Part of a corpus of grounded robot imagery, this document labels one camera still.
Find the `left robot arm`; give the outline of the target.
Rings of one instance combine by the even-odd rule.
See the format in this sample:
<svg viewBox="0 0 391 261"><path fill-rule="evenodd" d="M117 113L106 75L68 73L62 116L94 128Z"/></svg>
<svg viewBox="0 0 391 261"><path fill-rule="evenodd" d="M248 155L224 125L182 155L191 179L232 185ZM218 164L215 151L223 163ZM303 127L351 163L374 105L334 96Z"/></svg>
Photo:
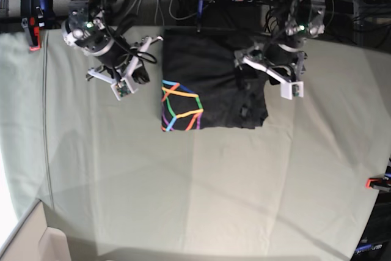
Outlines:
<svg viewBox="0 0 391 261"><path fill-rule="evenodd" d="M249 48L235 51L235 65L248 65L267 74L280 86L282 98L304 96L301 79L307 57L303 46L324 33L326 0L256 0L270 6L269 21L277 27Z"/></svg>

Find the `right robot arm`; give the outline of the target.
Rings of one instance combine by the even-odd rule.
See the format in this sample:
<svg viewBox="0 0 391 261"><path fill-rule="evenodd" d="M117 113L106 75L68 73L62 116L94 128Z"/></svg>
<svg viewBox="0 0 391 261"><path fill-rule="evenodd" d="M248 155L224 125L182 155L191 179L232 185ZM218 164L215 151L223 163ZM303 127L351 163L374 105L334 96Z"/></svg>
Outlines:
<svg viewBox="0 0 391 261"><path fill-rule="evenodd" d="M128 43L124 34L135 22L130 1L123 0L115 9L117 0L70 0L68 18L62 23L64 42L100 62L87 71L86 79L108 83L118 101L149 83L145 63L156 64L157 59L148 50L163 40L146 36Z"/></svg>

